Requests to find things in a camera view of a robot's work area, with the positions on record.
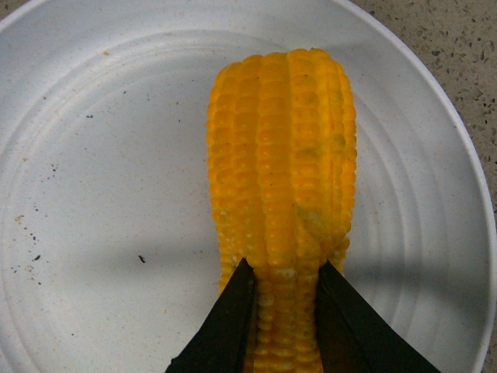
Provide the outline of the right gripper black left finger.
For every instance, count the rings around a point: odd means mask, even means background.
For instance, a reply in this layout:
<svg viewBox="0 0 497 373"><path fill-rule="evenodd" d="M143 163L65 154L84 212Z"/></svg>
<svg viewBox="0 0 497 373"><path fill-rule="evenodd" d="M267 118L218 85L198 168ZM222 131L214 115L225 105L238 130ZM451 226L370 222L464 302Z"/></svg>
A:
<svg viewBox="0 0 497 373"><path fill-rule="evenodd" d="M255 331L257 290L247 260L237 265L203 324L167 372L243 372Z"/></svg>

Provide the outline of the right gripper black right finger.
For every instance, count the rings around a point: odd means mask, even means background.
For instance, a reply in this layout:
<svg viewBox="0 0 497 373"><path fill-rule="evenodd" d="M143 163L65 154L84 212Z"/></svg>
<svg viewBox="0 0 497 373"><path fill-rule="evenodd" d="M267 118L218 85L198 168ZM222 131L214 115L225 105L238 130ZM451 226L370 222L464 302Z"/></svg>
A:
<svg viewBox="0 0 497 373"><path fill-rule="evenodd" d="M438 371L330 262L318 271L317 341L324 372Z"/></svg>

